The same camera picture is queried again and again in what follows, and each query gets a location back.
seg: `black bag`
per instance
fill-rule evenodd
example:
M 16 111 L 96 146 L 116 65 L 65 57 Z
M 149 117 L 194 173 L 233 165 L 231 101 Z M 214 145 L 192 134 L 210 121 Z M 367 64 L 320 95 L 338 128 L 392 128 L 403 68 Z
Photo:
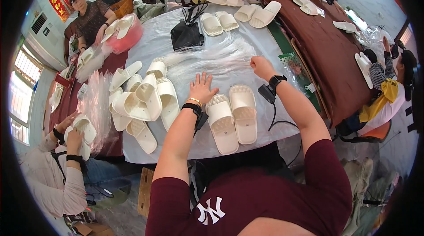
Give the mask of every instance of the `black bag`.
M 194 46 L 202 46 L 204 43 L 204 36 L 199 31 L 199 24 L 194 22 L 200 15 L 204 13 L 207 4 L 198 4 L 191 7 L 188 11 L 182 8 L 184 19 L 171 30 L 172 46 L 175 50 L 181 48 L 188 48 Z M 198 8 L 196 15 L 191 17 L 195 8 Z

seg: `pink basket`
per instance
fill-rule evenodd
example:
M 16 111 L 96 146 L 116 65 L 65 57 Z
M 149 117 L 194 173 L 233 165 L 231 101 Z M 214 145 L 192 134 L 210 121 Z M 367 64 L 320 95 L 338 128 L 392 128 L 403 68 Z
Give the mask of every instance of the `pink basket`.
M 69 88 L 73 83 L 73 78 L 70 78 L 69 80 L 65 79 L 59 73 L 56 73 L 56 76 L 54 77 L 54 81 L 61 84 L 65 88 Z
M 131 25 L 127 34 L 123 38 L 118 40 L 117 37 L 118 37 L 119 31 L 116 31 L 106 41 L 106 44 L 113 49 L 113 52 L 115 54 L 125 52 L 129 50 L 131 47 L 135 46 L 135 44 L 140 40 L 141 36 L 143 35 L 143 27 L 141 26 L 141 22 L 139 21 L 137 15 L 135 15 L 134 13 L 131 13 L 131 14 L 125 15 L 124 17 L 127 17 L 127 16 L 135 17 L 133 20 L 133 24 Z

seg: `maroon tablecloth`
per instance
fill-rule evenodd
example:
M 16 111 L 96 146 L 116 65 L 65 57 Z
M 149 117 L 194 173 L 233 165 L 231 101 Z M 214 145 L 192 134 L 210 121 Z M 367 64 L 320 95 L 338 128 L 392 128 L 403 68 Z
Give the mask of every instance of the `maroon tablecloth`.
M 105 59 L 103 63 L 103 67 L 99 69 L 99 73 L 104 73 L 106 71 L 114 73 L 116 69 L 125 68 L 125 62 L 128 58 L 128 52 L 114 54 L 111 53 L 108 58 Z M 60 100 L 59 106 L 56 110 L 50 115 L 50 123 L 49 123 L 49 132 L 53 130 L 55 124 L 59 124 L 62 122 L 68 115 L 75 112 L 78 105 L 77 94 L 82 84 L 77 80 L 74 81 L 74 85 L 72 88 L 65 89 L 62 93 L 62 98 Z M 106 143 L 103 146 L 101 155 L 104 156 L 121 156 L 122 153 L 122 132 L 117 132 L 112 123 L 111 128 L 112 135 L 118 135 L 119 140 L 113 143 Z
M 282 4 L 278 17 L 296 40 L 296 46 L 320 87 L 331 126 L 339 124 L 375 94 L 375 90 L 368 89 L 356 64 L 354 54 L 362 47 L 355 35 L 333 25 L 333 21 L 353 22 L 337 12 L 334 5 L 319 0 L 313 2 L 325 11 L 325 17 L 305 14 L 293 0 L 274 1 Z

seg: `air conditioner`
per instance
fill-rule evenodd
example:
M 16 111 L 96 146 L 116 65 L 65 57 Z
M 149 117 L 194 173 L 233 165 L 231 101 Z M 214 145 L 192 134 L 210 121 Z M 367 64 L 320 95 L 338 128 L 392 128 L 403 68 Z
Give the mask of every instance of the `air conditioner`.
M 22 33 L 35 52 L 52 67 L 59 71 L 66 68 L 64 33 L 57 30 L 45 12 L 41 11 L 37 17 L 28 15 L 22 26 Z

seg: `orange chair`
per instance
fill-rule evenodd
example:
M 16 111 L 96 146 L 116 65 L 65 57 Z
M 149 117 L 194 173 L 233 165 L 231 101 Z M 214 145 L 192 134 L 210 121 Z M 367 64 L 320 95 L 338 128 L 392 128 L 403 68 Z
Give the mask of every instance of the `orange chair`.
M 382 126 L 374 128 L 373 130 L 354 138 L 344 138 L 340 135 L 340 139 L 344 142 L 359 143 L 359 142 L 370 142 L 370 143 L 382 143 L 387 138 L 392 127 L 392 121 L 386 122 Z

